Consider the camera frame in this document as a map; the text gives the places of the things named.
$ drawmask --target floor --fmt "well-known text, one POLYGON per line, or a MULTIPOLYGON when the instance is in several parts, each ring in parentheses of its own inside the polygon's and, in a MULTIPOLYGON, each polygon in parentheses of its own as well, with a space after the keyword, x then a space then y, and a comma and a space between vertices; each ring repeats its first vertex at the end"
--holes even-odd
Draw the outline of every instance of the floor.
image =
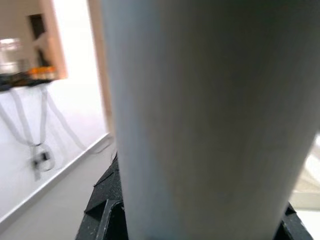
POLYGON ((93 184, 106 171, 114 145, 90 155, 29 208, 0 240, 73 240, 83 218, 93 184))

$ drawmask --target white baseboard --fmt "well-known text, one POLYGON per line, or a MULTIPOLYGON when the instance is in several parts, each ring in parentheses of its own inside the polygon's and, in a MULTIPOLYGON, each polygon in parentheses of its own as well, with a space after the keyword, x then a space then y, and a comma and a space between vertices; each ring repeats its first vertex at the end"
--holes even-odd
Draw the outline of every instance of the white baseboard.
POLYGON ((68 175, 73 169, 75 169, 83 160, 85 160, 90 154, 90 150, 95 150, 101 144, 106 142, 109 138, 109 133, 102 136, 96 142, 91 144, 86 151, 81 153, 73 161, 68 163, 65 167, 60 169, 55 175, 53 175, 48 181, 41 185, 36 191, 30 194, 23 202, 13 208, 4 217, 0 219, 0 235, 14 223, 22 214, 24 214, 30 207, 37 203, 48 191, 50 191, 57 183, 59 183, 66 175, 68 175))

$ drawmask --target white pipe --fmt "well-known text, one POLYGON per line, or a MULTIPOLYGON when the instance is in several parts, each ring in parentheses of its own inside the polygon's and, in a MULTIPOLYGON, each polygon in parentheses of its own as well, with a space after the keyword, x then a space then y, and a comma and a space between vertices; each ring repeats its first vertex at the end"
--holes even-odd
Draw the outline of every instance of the white pipe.
POLYGON ((320 123, 318 1, 105 0, 130 240, 271 240, 320 123))

